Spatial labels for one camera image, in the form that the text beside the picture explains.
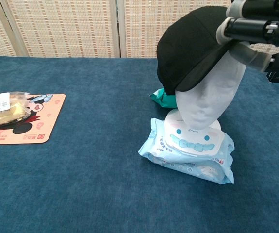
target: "black baseball cap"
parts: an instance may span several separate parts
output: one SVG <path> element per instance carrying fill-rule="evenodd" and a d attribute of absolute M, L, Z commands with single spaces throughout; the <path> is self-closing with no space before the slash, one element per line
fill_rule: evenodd
<path fill-rule="evenodd" d="M 226 7 L 205 6 L 172 24 L 157 46 L 158 78 L 168 95 L 195 87 L 227 52 L 216 31 L 226 19 Z"/>

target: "table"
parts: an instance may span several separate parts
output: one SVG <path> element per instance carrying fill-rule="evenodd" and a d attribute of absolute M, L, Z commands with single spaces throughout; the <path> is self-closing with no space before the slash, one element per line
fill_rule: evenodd
<path fill-rule="evenodd" d="M 161 88 L 155 59 L 0 57 L 0 93 L 65 93 L 50 140 L 0 146 L 0 233 L 279 232 L 279 83 L 247 69 L 220 117 L 234 184 L 138 154 Z"/>

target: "cartoon mouse print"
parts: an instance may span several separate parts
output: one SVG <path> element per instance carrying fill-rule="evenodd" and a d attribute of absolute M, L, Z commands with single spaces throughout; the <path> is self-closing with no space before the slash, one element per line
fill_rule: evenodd
<path fill-rule="evenodd" d="M 43 103 L 49 102 L 52 96 L 53 95 L 41 95 L 28 98 L 29 103 L 27 108 L 31 111 L 30 116 L 25 120 L 1 126 L 0 130 L 13 129 L 12 132 L 14 134 L 22 134 L 28 132 L 33 127 L 31 122 L 37 121 L 41 117 L 40 115 L 38 115 L 38 112 L 40 112 L 44 108 Z"/>

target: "wet wipes package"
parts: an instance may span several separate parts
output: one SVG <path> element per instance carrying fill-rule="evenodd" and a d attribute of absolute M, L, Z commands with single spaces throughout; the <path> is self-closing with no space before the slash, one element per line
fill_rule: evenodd
<path fill-rule="evenodd" d="M 151 119 L 151 133 L 139 154 L 151 162 L 218 184 L 234 183 L 233 140 L 218 121 L 202 131 L 188 129 L 177 109 L 165 121 Z"/>

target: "snack package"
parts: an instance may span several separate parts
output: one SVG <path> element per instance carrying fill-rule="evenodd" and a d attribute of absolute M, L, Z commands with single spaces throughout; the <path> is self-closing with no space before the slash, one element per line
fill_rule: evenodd
<path fill-rule="evenodd" d="M 30 116 L 28 94 L 25 92 L 0 94 L 0 126 L 22 121 Z"/>

